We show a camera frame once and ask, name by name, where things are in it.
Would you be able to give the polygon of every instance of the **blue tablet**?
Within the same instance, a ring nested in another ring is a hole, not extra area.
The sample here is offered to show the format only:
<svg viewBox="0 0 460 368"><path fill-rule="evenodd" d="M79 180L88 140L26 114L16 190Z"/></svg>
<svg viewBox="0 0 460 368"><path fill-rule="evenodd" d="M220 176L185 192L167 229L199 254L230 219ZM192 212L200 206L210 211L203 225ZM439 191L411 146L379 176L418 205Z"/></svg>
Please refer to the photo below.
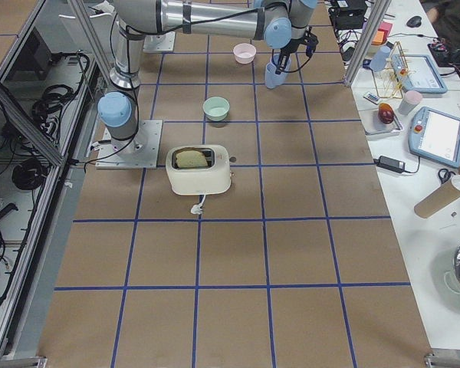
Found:
<svg viewBox="0 0 460 368"><path fill-rule="evenodd" d="M405 55L409 73L400 75L406 69L399 54L391 57L391 65L397 80L401 81L404 90L417 90L421 94L444 94L448 90L438 69L428 55Z"/></svg>
<svg viewBox="0 0 460 368"><path fill-rule="evenodd" d="M409 149L426 159L460 167L460 118L423 107L412 119Z"/></svg>

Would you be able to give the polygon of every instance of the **computer mouse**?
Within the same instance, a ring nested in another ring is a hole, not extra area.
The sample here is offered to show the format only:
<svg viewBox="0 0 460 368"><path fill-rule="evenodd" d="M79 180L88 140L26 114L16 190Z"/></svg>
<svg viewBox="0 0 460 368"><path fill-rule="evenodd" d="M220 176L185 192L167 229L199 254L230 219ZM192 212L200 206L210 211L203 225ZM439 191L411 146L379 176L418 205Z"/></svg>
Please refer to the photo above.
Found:
<svg viewBox="0 0 460 368"><path fill-rule="evenodd" d="M412 18L410 18L406 25L407 27L410 27L410 28L418 28L422 23L422 18L419 17L418 15L414 15Z"/></svg>

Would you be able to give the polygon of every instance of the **brown cylinder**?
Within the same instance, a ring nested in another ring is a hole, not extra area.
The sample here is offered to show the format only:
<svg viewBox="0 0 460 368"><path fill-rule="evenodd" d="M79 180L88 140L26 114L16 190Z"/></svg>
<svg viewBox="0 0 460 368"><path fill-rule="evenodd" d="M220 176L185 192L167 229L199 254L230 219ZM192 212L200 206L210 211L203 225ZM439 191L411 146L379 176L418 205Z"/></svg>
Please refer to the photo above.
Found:
<svg viewBox="0 0 460 368"><path fill-rule="evenodd" d="M442 184L437 190L414 206L414 212L419 217L427 219L457 198L460 198L460 175L452 176L448 182Z"/></svg>

